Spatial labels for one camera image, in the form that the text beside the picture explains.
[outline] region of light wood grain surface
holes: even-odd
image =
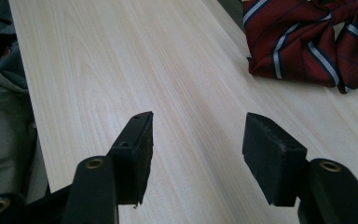
[[[358,177],[358,90],[252,77],[243,32],[215,0],[11,1],[52,190],[153,111],[144,204],[121,223],[297,223],[268,206],[241,155],[245,116],[268,116]]]

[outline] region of wooden table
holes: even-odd
[[[268,206],[241,155],[247,112],[268,116],[358,177],[358,90],[341,95],[248,73],[243,32],[215,0],[11,1],[48,180],[104,155],[153,111],[144,204],[121,223],[294,223]]]

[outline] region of red tie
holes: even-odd
[[[358,0],[256,0],[243,2],[251,56],[261,77],[358,88]],[[337,41],[333,25],[345,21]]]

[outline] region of striped fabric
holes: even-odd
[[[261,77],[358,88],[358,0],[251,0],[243,25],[249,72]],[[333,26],[344,29],[337,41]]]

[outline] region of red striped necktie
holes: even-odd
[[[249,72],[261,77],[358,88],[358,0],[243,2],[251,55]],[[333,26],[345,22],[337,41]]]

